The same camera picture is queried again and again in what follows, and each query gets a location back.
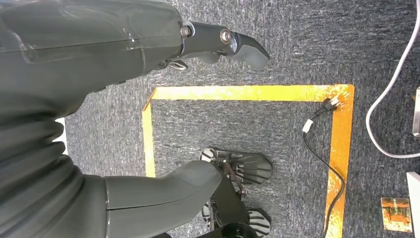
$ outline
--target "cable connector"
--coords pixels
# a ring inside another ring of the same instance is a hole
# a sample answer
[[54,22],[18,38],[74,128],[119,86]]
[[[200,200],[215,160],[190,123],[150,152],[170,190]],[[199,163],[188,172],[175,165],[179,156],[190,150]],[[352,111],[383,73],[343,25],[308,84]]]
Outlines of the cable connector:
[[319,117],[319,115],[326,113],[326,112],[332,112],[337,110],[337,106],[340,103],[340,101],[338,100],[338,95],[333,97],[332,99],[327,98],[324,100],[324,102],[322,103],[321,108],[319,108],[316,112],[313,118],[317,118]]

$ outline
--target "white cable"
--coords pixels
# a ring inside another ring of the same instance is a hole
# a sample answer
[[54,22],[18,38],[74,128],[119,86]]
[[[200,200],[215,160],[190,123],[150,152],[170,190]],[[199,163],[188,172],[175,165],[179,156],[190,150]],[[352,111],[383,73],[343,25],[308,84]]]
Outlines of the white cable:
[[411,47],[414,44],[414,41],[416,40],[417,32],[419,31],[420,27],[420,0],[416,0],[416,6],[417,6],[417,17],[416,17],[416,25],[414,27],[413,34],[411,35],[410,41],[408,42],[408,45],[406,49],[404,50],[403,55],[401,56],[400,61],[398,62],[397,68],[395,69],[394,75],[392,76],[391,81],[389,82],[388,86],[385,88],[385,91],[379,96],[379,98],[372,104],[372,106],[369,108],[369,111],[366,114],[366,129],[369,133],[369,137],[374,143],[374,145],[382,152],[384,155],[387,155],[392,158],[397,159],[405,159],[405,158],[414,158],[414,157],[420,157],[420,153],[416,154],[410,154],[410,155],[394,155],[386,152],[378,142],[375,140],[375,137],[372,133],[372,130],[370,129],[370,115],[372,114],[373,110],[378,106],[378,104],[382,101],[382,99],[388,94],[389,90],[391,90],[392,86],[394,85],[395,81],[398,78],[398,75],[400,74],[401,68],[403,67],[404,61],[406,60],[406,57],[408,53],[411,50]]

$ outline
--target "bolt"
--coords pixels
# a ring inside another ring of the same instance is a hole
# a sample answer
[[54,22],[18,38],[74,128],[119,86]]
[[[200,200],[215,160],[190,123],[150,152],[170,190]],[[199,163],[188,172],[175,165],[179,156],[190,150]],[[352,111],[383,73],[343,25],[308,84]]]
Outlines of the bolt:
[[188,26],[181,27],[181,36],[189,37],[191,35],[191,29]]
[[230,41],[232,40],[232,35],[230,34],[230,31],[226,28],[223,28],[220,31],[220,39],[225,45],[229,45]]

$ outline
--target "yellow tape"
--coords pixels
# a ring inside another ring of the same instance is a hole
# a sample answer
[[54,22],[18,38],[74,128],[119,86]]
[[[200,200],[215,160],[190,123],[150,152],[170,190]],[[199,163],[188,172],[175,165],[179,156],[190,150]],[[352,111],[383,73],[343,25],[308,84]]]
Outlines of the yellow tape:
[[347,85],[161,87],[152,99],[321,102],[346,88]]
[[[159,87],[153,92],[143,109],[143,135],[145,145],[146,176],[155,177],[151,100],[238,100],[238,101],[295,101],[321,102],[327,97],[340,95],[343,103],[333,114],[330,165],[347,181],[350,160],[354,87],[352,85],[273,85],[273,86],[192,86]],[[340,181],[332,172],[328,174],[325,213],[340,189]],[[343,232],[346,190],[331,213],[328,238],[341,238]]]
[[143,118],[143,142],[145,149],[146,176],[156,177],[155,174],[155,147],[153,146],[152,129],[152,106],[150,102],[144,107]]
[[[344,182],[347,183],[352,135],[354,87],[349,85],[346,92],[340,94],[339,100],[343,105],[334,111],[332,117],[329,164],[343,177]],[[334,197],[340,191],[340,186],[340,180],[332,171],[329,171],[325,215],[332,200],[334,200]],[[343,195],[341,195],[341,198],[335,203],[331,211],[327,238],[342,237],[345,200],[346,186],[344,186]]]

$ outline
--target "white object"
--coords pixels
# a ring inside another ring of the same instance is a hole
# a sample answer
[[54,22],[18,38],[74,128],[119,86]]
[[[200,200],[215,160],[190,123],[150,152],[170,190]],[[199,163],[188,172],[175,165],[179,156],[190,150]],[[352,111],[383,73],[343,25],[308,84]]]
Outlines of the white object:
[[64,118],[59,118],[55,121],[61,123],[64,126],[64,131],[63,131],[63,134],[59,138],[54,140],[54,142],[55,141],[62,141],[64,143],[65,147],[66,147],[63,154],[68,155],[68,152],[67,152],[67,136],[66,136],[66,133],[65,133],[65,120],[64,120]]
[[308,133],[309,129],[311,128],[311,125],[313,124],[313,121],[311,119],[308,119],[305,123],[305,125],[302,128],[302,131],[304,133]]
[[415,172],[407,173],[408,190],[410,192],[411,218],[414,234],[420,237],[420,176]]
[[419,31],[419,27],[420,27],[420,0],[416,0],[416,6],[417,6],[416,25],[414,26],[413,34],[411,35],[410,41],[408,42],[407,47],[404,50],[404,53],[401,56],[400,61],[398,62],[397,68],[395,69],[394,75],[392,76],[392,79],[389,82],[388,86],[385,88],[385,90],[382,92],[382,94],[379,96],[379,98],[372,104],[372,106],[369,108],[369,110],[366,114],[366,129],[367,129],[367,132],[369,133],[369,137],[372,140],[372,142],[374,143],[374,145],[384,155],[392,157],[392,158],[397,158],[397,159],[420,157],[420,153],[409,154],[409,155],[394,155],[394,154],[391,154],[391,153],[388,153],[387,151],[385,151],[382,147],[380,147],[380,145],[378,144],[378,142],[376,141],[376,139],[375,139],[375,137],[372,133],[372,130],[370,129],[370,116],[371,116],[373,110],[375,110],[376,106],[378,106],[378,104],[382,101],[382,99],[391,90],[392,86],[394,85],[395,81],[398,78],[398,75],[400,74],[401,68],[403,67],[404,61],[406,60],[406,57],[407,57],[408,53],[410,52],[411,47],[414,44],[414,41],[416,41],[416,36],[417,36],[417,33]]

